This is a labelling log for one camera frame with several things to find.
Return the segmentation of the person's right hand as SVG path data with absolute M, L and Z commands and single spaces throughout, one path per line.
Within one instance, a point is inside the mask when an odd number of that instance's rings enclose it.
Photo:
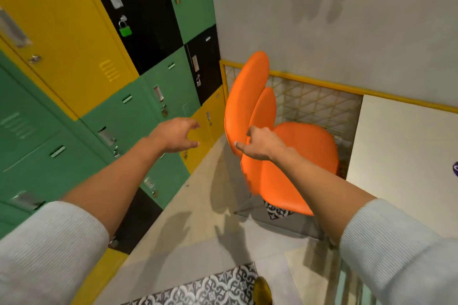
M 283 144 L 281 139 L 267 127 L 250 126 L 246 135 L 249 141 L 245 144 L 254 143 L 257 147 L 258 155 L 248 156 L 252 159 L 276 163 L 284 154 L 289 152 L 288 147 Z

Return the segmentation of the person's left hand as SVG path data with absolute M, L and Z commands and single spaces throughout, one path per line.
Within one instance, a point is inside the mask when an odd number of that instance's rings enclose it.
M 147 149 L 153 153 L 177 153 L 188 149 L 178 149 L 180 140 L 190 140 L 188 133 L 200 128 L 197 120 L 176 117 L 161 122 L 146 138 Z

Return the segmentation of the person's right forearm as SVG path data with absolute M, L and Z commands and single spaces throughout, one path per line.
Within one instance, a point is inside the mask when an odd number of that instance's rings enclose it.
M 375 196 L 319 167 L 288 148 L 274 163 L 298 190 L 332 242 L 340 245 L 344 230 L 358 210 Z

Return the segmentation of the person's left forearm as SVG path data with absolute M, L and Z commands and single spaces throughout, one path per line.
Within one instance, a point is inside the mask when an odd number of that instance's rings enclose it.
M 62 202 L 93 215 L 112 237 L 148 171 L 167 147 L 164 136 L 142 138 L 126 154 L 69 191 Z

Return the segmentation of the green padlock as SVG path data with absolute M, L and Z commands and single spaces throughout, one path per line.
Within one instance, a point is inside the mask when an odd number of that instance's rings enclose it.
M 122 15 L 118 22 L 119 32 L 122 37 L 128 37 L 132 35 L 132 30 L 127 22 L 127 17 Z

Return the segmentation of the golden shoe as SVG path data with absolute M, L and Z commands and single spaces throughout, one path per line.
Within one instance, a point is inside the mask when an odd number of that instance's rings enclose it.
M 262 276 L 258 276 L 254 281 L 253 302 L 254 305 L 273 305 L 271 289 Z

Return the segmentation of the bank of colourful metal lockers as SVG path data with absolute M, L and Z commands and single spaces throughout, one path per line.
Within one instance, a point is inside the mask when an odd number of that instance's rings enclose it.
M 95 301 L 223 134 L 219 60 L 213 0 L 0 0 L 0 238 L 157 123 L 202 126 L 189 134 L 198 148 L 149 170 L 75 305 Z

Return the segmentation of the white table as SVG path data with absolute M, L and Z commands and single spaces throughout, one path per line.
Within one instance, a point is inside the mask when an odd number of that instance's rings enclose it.
M 346 180 L 458 238 L 458 114 L 364 97 Z

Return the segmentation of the light grey sweater sleeve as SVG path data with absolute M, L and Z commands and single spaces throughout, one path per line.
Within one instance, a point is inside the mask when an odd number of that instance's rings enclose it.
M 0 239 L 0 305 L 70 305 L 108 243 L 87 211 L 45 204 Z
M 458 238 L 445 238 L 383 199 L 365 204 L 341 256 L 382 305 L 458 305 Z

